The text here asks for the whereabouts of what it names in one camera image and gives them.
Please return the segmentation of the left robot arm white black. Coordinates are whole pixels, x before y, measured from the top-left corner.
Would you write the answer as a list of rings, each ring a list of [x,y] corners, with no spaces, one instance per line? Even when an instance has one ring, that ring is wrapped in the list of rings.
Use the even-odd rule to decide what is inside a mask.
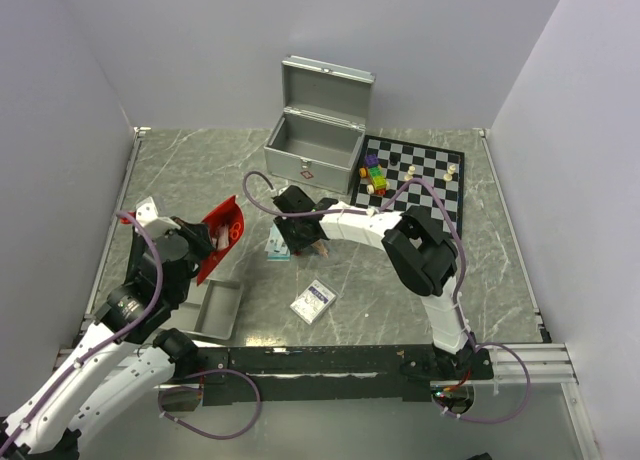
[[[210,227],[178,217],[133,221],[125,281],[46,383],[1,421],[4,459],[76,459],[146,392],[197,370],[196,344],[159,328],[215,252]]]

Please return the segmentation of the bag of cotton swabs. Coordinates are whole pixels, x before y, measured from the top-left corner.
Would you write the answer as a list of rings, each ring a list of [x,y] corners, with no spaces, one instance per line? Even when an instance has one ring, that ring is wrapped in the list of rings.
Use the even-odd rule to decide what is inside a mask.
[[[311,244],[311,248],[320,256],[327,258],[329,251],[322,241],[316,241]]]

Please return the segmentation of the red first aid pouch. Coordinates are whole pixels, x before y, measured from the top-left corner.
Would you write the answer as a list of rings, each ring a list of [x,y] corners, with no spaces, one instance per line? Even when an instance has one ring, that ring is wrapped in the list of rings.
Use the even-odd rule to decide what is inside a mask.
[[[201,263],[196,277],[198,285],[207,279],[244,233],[244,216],[236,196],[232,195],[218,205],[203,219],[203,223],[208,227],[214,251]]]

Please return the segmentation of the orange handled small scissors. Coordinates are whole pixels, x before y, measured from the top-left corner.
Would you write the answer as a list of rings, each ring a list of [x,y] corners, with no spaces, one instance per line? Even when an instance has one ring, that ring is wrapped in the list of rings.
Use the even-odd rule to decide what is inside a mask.
[[[243,233],[243,224],[240,222],[235,222],[229,228],[229,238],[232,241],[237,241]]]

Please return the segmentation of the white bandage roll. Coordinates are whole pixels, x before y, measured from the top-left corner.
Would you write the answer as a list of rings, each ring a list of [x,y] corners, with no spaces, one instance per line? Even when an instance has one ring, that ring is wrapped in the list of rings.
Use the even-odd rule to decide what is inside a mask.
[[[226,250],[230,245],[229,226],[219,226],[215,231],[215,247],[218,252]]]

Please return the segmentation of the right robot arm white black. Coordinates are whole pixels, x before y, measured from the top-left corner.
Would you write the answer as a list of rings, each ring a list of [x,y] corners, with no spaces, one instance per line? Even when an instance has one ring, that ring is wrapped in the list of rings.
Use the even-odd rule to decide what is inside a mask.
[[[440,374],[454,379],[468,373],[473,347],[454,294],[458,250],[427,210],[382,212],[333,198],[316,202],[297,186],[281,190],[273,203],[280,212],[274,224],[293,250],[345,240],[384,251],[400,282],[425,308]]]

